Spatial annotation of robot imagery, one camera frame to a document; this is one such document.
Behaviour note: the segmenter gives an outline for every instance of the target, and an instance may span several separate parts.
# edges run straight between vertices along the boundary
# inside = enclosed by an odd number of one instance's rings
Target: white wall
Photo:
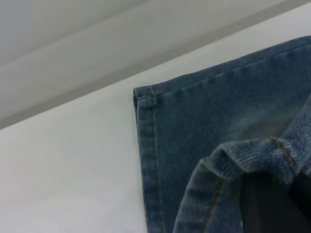
[[[171,59],[176,54],[171,50],[201,36],[208,43],[242,29],[239,25],[250,26],[256,21],[249,17],[283,1],[2,0],[0,128]],[[279,8],[309,1],[288,0]],[[263,12],[260,20],[273,14]],[[161,54],[155,63],[144,63]],[[74,97],[45,103],[77,88]]]
[[[0,130],[0,232],[145,233],[132,89],[310,35],[310,12],[311,3]]]

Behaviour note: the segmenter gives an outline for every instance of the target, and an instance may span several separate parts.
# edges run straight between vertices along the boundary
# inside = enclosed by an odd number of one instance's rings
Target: jeans
[[[241,176],[311,174],[311,36],[134,89],[148,233],[242,233]]]

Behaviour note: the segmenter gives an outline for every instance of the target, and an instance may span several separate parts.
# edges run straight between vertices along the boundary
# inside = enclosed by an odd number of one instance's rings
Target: folded denim
[[[241,177],[311,176],[311,36],[134,89],[148,233],[242,233]]]

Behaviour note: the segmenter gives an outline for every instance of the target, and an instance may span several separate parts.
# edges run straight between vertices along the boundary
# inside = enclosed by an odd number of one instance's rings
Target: blue denim
[[[242,233],[241,176],[311,174],[311,36],[134,89],[148,233]]]

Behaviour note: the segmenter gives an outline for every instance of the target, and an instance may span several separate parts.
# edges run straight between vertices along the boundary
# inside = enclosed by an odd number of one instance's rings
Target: denim fabric
[[[148,233],[242,233],[241,175],[311,173],[311,36],[134,89]]]

